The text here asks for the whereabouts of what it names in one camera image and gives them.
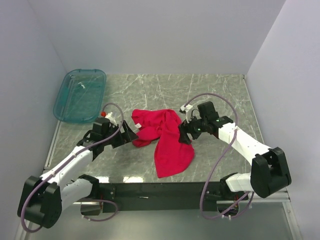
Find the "teal transparent plastic bin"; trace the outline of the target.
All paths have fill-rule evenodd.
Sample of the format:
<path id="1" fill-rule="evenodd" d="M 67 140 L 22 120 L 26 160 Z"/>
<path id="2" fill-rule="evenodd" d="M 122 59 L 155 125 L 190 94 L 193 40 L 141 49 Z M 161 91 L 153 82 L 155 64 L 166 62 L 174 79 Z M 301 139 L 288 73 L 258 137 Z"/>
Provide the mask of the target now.
<path id="1" fill-rule="evenodd" d="M 99 69 L 68 72 L 57 94 L 53 115 L 69 124 L 94 122 L 100 114 L 106 82 L 106 74 Z"/>

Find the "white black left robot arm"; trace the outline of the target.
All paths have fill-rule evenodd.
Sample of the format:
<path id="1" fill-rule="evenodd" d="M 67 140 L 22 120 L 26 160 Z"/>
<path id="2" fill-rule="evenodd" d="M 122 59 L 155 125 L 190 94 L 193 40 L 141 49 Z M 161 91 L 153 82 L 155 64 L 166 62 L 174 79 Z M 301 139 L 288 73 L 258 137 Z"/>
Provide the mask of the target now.
<path id="1" fill-rule="evenodd" d="M 21 223 L 30 221 L 49 229 L 62 211 L 78 200 L 101 201 L 100 182 L 96 177 L 83 174 L 75 181 L 72 178 L 106 146 L 117 148 L 137 139 L 125 120 L 116 124 L 111 117 L 97 118 L 64 160 L 41 176 L 30 176 L 25 181 L 17 210 Z"/>

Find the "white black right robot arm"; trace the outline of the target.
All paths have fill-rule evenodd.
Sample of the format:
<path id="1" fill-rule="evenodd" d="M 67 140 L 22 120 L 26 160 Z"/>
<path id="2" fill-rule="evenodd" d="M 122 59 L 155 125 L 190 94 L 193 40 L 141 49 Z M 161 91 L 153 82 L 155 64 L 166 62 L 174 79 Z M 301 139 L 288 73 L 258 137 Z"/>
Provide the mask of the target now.
<path id="1" fill-rule="evenodd" d="M 191 144 L 202 133 L 208 133 L 230 144 L 249 163 L 249 173 L 232 173 L 220 180 L 219 193 L 230 200 L 237 192 L 254 192 L 266 198 L 289 186 L 292 178 L 284 151 L 271 148 L 236 126 L 227 116 L 219 116 L 211 101 L 201 103 L 197 110 L 199 117 L 193 115 L 194 107 L 190 104 L 180 107 L 185 120 L 178 126 L 179 142 Z"/>

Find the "red t shirt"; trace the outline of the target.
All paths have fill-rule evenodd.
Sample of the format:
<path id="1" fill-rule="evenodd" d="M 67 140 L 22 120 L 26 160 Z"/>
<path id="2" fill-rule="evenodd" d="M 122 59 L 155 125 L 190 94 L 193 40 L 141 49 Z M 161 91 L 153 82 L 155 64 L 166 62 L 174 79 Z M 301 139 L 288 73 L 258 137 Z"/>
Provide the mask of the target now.
<path id="1" fill-rule="evenodd" d="M 132 142 L 135 147 L 142 148 L 158 141 L 153 155 L 158 178 L 182 173 L 190 166 L 195 150 L 192 145 L 179 142 L 178 126 L 182 121 L 174 110 L 135 109 L 131 118 L 138 128 L 138 139 Z"/>

